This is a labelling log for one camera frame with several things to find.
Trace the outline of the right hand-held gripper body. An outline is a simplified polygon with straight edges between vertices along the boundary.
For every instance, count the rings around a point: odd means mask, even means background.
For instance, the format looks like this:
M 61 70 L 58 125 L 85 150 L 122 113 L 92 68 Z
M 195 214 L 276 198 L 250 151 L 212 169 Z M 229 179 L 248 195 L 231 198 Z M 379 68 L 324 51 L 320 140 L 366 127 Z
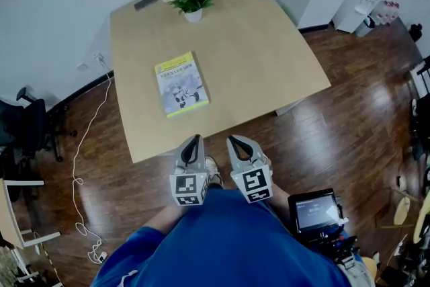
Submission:
M 249 204 L 273 196 L 273 172 L 262 150 L 260 159 L 231 162 L 231 165 L 230 176 Z

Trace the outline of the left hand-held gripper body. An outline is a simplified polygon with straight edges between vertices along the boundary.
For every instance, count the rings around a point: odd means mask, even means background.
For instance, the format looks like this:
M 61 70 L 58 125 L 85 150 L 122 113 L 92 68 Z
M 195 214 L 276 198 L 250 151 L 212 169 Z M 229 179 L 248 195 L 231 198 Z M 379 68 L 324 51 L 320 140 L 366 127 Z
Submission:
M 208 191 L 209 171 L 205 163 L 204 166 L 186 167 L 180 158 L 182 144 L 173 155 L 173 172 L 169 176 L 171 194 L 178 206 L 202 205 Z

